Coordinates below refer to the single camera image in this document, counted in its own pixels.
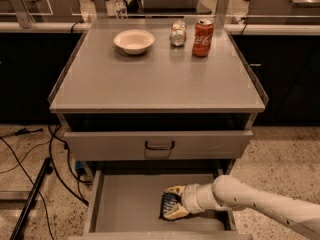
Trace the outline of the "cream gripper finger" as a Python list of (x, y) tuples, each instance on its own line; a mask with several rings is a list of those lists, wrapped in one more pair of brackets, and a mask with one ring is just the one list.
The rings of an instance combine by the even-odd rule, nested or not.
[(186, 217), (189, 212), (181, 205), (166, 206), (163, 211), (163, 217), (167, 220), (176, 220)]
[(164, 193), (175, 198), (181, 198), (185, 188), (185, 185), (172, 186), (167, 188)]

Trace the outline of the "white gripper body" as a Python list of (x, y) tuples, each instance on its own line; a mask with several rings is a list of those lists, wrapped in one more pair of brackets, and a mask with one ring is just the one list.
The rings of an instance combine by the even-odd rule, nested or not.
[(181, 201), (183, 207), (191, 214), (220, 208), (214, 197), (211, 183), (187, 185), (182, 192)]

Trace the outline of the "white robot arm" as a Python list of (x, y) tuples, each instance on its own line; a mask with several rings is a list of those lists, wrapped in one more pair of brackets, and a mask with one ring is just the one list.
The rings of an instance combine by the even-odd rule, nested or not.
[(261, 191), (230, 175), (218, 176), (207, 184), (169, 187), (162, 195), (160, 217), (176, 220), (207, 210), (246, 208), (277, 221), (309, 240), (320, 240), (318, 204)]

